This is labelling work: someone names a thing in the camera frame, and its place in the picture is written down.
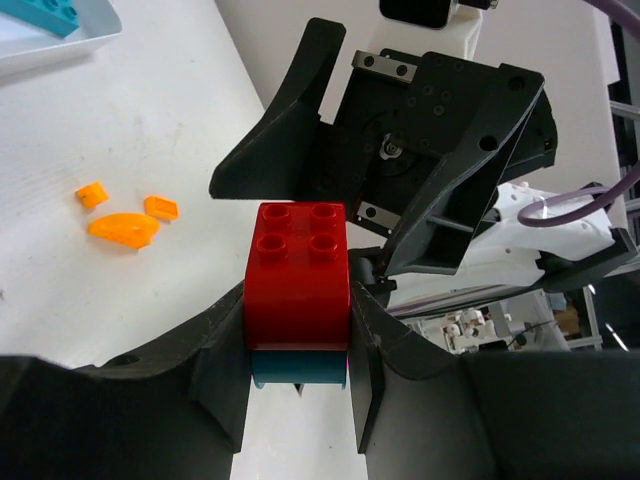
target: screw hole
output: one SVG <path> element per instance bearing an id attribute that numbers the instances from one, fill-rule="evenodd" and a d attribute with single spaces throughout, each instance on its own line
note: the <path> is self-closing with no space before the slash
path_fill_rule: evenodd
<path id="1" fill-rule="evenodd" d="M 125 353 L 124 355 L 118 355 L 117 357 L 112 358 L 107 363 L 105 363 L 103 367 L 124 367 L 125 365 L 133 365 L 134 363 L 138 363 L 139 361 L 140 357 L 138 357 L 137 355 Z"/>
<path id="2" fill-rule="evenodd" d="M 491 135 L 486 135 L 480 139 L 480 148 L 485 152 L 493 152 L 498 148 L 498 141 Z"/>
<path id="3" fill-rule="evenodd" d="M 522 90 L 525 86 L 524 78 L 522 77 L 511 77 L 509 79 L 509 90 L 512 92 L 517 92 Z"/>

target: orange curved piece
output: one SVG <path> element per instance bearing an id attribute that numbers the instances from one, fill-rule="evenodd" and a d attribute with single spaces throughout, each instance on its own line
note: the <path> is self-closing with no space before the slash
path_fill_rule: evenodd
<path id="1" fill-rule="evenodd" d="M 151 245 L 160 222 L 141 213 L 114 213 L 89 224 L 89 235 L 120 243 L 131 248 Z"/>

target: cable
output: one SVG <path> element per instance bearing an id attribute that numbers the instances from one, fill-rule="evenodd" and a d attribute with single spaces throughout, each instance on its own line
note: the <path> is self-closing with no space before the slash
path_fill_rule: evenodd
<path id="1" fill-rule="evenodd" d="M 507 350 L 509 349 L 509 347 L 511 345 L 514 344 L 514 342 L 516 340 L 518 340 L 518 338 L 520 338 L 522 335 L 524 335 L 527 332 L 530 332 L 531 330 L 535 330 L 538 327 L 543 327 L 545 325 L 549 325 L 550 323 L 556 323 L 555 320 L 547 320 L 546 322 L 542 322 L 542 323 L 536 323 L 535 325 L 531 325 L 530 327 L 525 328 L 523 331 L 521 331 L 519 334 L 517 334 L 515 337 L 513 337 L 513 340 L 511 340 L 508 344 L 507 344 Z"/>
<path id="2" fill-rule="evenodd" d="M 551 198 L 546 198 L 544 200 L 538 200 L 537 202 L 532 203 L 531 205 L 527 205 L 526 207 L 524 207 L 522 210 L 520 210 L 520 212 L 518 212 L 518 221 L 526 226 L 526 227 L 556 227 L 558 225 L 564 225 L 565 223 L 569 223 L 569 222 L 573 222 L 575 220 L 579 220 L 583 217 L 585 217 L 586 215 L 589 215 L 593 212 L 589 212 L 585 215 L 581 215 L 581 210 L 591 206 L 595 200 L 591 203 L 588 203 L 587 205 L 580 207 L 570 213 L 566 213 L 564 215 L 558 215 L 557 217 L 550 217 L 550 218 L 531 218 L 531 215 L 533 215 L 534 213 L 536 213 L 538 210 L 543 209 L 544 207 L 553 207 L 555 205 L 559 205 L 561 203 L 564 202 L 568 202 L 569 200 L 574 200 L 576 198 L 580 198 L 580 197 L 584 197 L 585 195 L 597 195 L 597 194 L 605 194 L 607 192 L 610 192 L 612 189 L 609 189 L 607 187 L 591 187 L 591 188 L 585 188 L 582 190 L 576 190 L 575 192 L 568 192 L 568 193 L 561 193 L 560 195 L 556 195 L 554 197 Z M 564 219 L 565 217 L 567 217 L 567 215 L 570 216 L 575 216 L 576 218 L 569 220 L 569 222 L 565 222 Z M 539 222 L 545 222 L 544 225 L 539 225 Z"/>
<path id="3" fill-rule="evenodd" d="M 636 41 L 640 41 L 640 14 L 633 11 L 630 7 L 622 3 L 620 0 L 584 0 L 588 4 L 597 8 L 605 15 L 608 15 L 614 22 L 625 29 Z M 638 162 L 618 183 L 596 198 L 593 202 L 557 217 L 551 218 L 530 218 L 529 215 L 535 213 L 546 205 L 557 205 L 566 200 L 571 200 L 582 195 L 587 195 L 587 189 L 577 192 L 570 192 L 551 197 L 544 202 L 536 202 L 523 208 L 518 213 L 518 221 L 527 227 L 548 228 L 566 225 L 567 223 L 580 220 L 593 212 L 606 207 L 613 203 L 616 198 L 624 195 L 624 193 L 640 181 L 640 162 Z"/>

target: lego stud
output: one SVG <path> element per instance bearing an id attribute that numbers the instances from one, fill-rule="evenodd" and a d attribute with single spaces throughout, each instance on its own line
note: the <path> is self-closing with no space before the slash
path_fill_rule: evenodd
<path id="1" fill-rule="evenodd" d="M 52 11 L 58 8 L 58 0 L 44 0 L 42 3 L 45 7 Z"/>
<path id="2" fill-rule="evenodd" d="M 262 210 L 262 219 L 267 230 L 279 230 L 291 225 L 289 207 L 282 203 L 268 205 Z"/>
<path id="3" fill-rule="evenodd" d="M 76 12 L 76 9 L 73 7 L 64 7 L 62 13 L 70 20 L 75 20 L 78 16 L 78 12 Z"/>
<path id="4" fill-rule="evenodd" d="M 336 226 L 338 214 L 333 205 L 319 203 L 311 209 L 311 228 L 313 230 L 327 230 Z"/>
<path id="5" fill-rule="evenodd" d="M 317 262 L 332 262 L 336 259 L 338 242 L 333 235 L 319 233 L 311 237 L 309 253 L 311 258 Z"/>
<path id="6" fill-rule="evenodd" d="M 258 254 L 269 262 L 284 260 L 287 258 L 287 242 L 282 235 L 267 233 L 258 239 Z"/>

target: white table surface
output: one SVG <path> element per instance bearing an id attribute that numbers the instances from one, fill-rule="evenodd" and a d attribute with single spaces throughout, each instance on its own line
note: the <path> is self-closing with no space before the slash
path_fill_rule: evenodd
<path id="1" fill-rule="evenodd" d="M 263 112 L 213 0 L 115 2 L 95 56 L 0 78 L 0 354 L 101 364 L 212 304 L 244 274 L 256 202 L 214 201 L 215 165 Z M 111 199 L 87 213 L 74 191 Z M 133 252 L 87 222 L 176 200 Z M 366 478 L 339 387 L 252 390 L 232 479 Z"/>
<path id="2" fill-rule="evenodd" d="M 261 100 L 268 104 L 289 66 L 309 18 L 344 23 L 342 52 L 321 112 L 332 121 L 351 74 L 356 49 L 376 28 L 377 0 L 217 0 Z M 560 136 L 556 165 L 526 179 L 534 188 L 563 192 L 620 177 L 607 82 L 616 62 L 606 17 L 581 0 L 502 0 L 485 14 L 475 60 L 540 71 Z M 621 203 L 612 208 L 626 225 Z"/>

